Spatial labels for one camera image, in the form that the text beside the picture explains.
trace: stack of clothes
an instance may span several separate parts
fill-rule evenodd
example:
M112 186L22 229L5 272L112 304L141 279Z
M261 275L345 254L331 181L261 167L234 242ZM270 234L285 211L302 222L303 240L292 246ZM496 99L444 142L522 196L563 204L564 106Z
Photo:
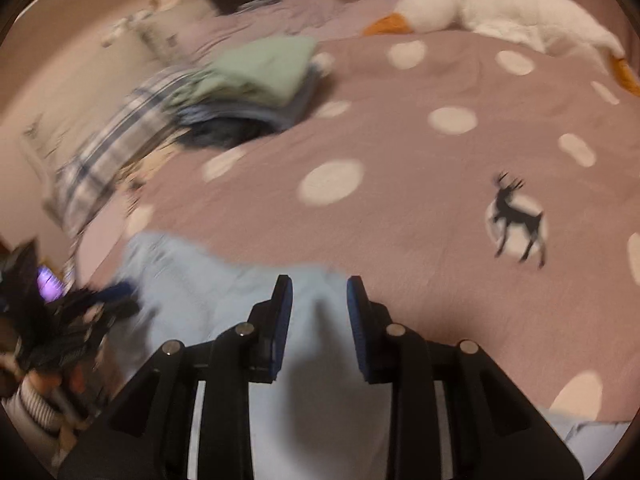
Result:
M321 70L311 63L316 40L274 36L225 52L197 70L165 102L189 131L191 148L232 148L279 133L302 120Z

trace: blue folded cloth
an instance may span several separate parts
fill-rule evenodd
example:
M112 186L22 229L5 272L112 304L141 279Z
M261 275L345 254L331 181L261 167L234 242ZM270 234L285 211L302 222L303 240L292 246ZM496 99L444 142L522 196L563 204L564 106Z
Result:
M219 118L249 119L264 123L272 132L283 132L302 120L316 92L320 77L321 73L316 66L310 65L298 92L281 108L236 99L211 99L178 108L174 115L178 124L182 126L192 126Z

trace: pink bedsheet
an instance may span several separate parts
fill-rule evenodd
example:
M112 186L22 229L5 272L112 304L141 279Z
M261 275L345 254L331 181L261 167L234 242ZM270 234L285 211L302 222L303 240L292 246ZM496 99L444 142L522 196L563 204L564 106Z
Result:
M638 99L583 63L468 32L321 49L335 73L311 117L213 162L209 182L213 153L174 158L143 191L148 228L235 262L360 274L398 322L479 342L534 403L631 419Z

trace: hand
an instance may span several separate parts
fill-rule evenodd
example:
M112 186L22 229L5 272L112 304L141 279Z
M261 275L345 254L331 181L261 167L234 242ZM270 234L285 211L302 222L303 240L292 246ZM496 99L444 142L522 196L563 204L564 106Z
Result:
M31 370L27 374L27 378L31 383L31 386L40 394L44 399L48 399L52 391L62 384L62 375L59 373L42 373L36 370Z

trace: person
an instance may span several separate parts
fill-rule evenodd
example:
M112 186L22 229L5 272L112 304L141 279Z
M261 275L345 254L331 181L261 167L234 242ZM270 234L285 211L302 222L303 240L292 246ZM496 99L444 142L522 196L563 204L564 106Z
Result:
M63 376L59 372L30 370L23 374L12 354L0 354L0 369L11 374L18 386L2 405L18 434L24 439L40 463L56 476L58 468L76 444L79 431L86 428L69 420L63 412L59 387ZM82 371L78 366L68 374L68 384L75 393L84 389Z

